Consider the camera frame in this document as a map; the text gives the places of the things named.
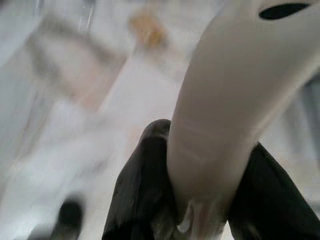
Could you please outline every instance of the blurry dark object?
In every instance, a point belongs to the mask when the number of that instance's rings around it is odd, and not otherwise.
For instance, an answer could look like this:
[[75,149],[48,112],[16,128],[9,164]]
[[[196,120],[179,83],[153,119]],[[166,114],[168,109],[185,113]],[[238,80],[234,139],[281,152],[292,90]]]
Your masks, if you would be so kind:
[[28,240],[77,240],[82,228],[83,214],[83,206],[78,199],[67,199],[60,208],[53,231],[36,229]]
[[269,7],[266,10],[263,10],[259,16],[262,19],[265,20],[278,20],[285,17],[288,17],[292,14],[295,14],[306,7],[308,7],[309,4],[306,3],[286,3],[281,4],[273,7]]

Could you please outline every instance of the white plastic object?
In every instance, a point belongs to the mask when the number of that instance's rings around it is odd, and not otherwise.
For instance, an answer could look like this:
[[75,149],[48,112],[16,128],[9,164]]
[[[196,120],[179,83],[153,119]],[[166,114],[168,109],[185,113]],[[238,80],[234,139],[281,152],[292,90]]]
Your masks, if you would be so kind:
[[259,17],[284,3],[230,2],[193,55],[167,152],[180,220],[189,208],[190,239],[219,238],[252,148],[320,67],[319,1],[281,19]]

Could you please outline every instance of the black oval hole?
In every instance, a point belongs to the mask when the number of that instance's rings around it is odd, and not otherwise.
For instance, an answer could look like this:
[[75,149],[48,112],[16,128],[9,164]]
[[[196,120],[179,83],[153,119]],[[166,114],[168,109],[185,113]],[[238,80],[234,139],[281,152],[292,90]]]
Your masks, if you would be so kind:
[[307,3],[285,3],[267,8],[260,12],[259,17],[265,20],[277,20],[295,14],[308,7]]

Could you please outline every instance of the blurry background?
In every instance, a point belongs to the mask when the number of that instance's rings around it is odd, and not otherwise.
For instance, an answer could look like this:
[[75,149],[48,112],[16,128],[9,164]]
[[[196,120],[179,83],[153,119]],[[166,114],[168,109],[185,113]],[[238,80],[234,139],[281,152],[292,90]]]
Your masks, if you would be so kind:
[[[53,226],[70,194],[86,202],[80,239],[101,238],[121,168],[151,121],[171,119],[225,3],[0,1],[0,240]],[[261,139],[318,216],[319,123],[317,75]]]

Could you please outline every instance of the white surface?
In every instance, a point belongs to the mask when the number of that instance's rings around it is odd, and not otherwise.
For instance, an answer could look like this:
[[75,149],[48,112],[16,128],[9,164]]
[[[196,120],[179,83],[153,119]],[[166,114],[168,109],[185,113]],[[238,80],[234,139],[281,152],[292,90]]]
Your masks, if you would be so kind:
[[[92,31],[99,32],[99,28],[105,27],[100,32],[101,42],[112,40],[114,48],[121,49],[127,43],[120,39],[128,37],[129,33],[115,34],[117,28],[127,26],[125,18],[114,29],[109,28],[107,14],[102,18],[104,12],[111,9],[108,8],[110,2],[115,1],[98,1],[98,5],[105,8],[98,7],[96,16],[103,20],[93,23]],[[210,14],[206,16],[201,28],[211,18]],[[174,42],[181,41],[181,48],[191,52],[200,30],[188,33],[185,28],[177,29],[181,29],[180,32],[172,30],[176,34]],[[170,79],[138,55],[127,61],[98,113],[88,112],[64,99],[56,101],[33,152],[16,159],[19,164],[9,172],[10,182],[0,205],[0,240],[27,236],[36,225],[52,225],[60,204],[74,192],[83,193],[87,203],[80,240],[101,239],[121,167],[147,124],[155,119],[171,118],[180,84],[181,80]],[[293,109],[295,128],[300,129],[298,133],[292,136],[291,129],[284,129],[289,118],[284,115],[267,131],[263,143],[288,170],[303,194],[316,200],[320,177],[313,177],[317,171],[316,156],[308,144],[309,126],[303,120],[304,110]],[[298,144],[304,143],[299,149],[290,143],[297,135],[301,136]],[[225,232],[222,239],[231,240],[230,232]]]
[[0,67],[23,45],[42,20],[36,0],[11,0],[0,9]]
[[0,208],[0,239],[27,236],[38,224],[52,224],[64,198],[74,192],[87,202],[80,239],[99,239],[121,167],[147,124],[171,118],[179,87],[132,57],[100,114],[91,118],[76,107],[67,111],[69,103],[56,103],[45,137],[10,172]]

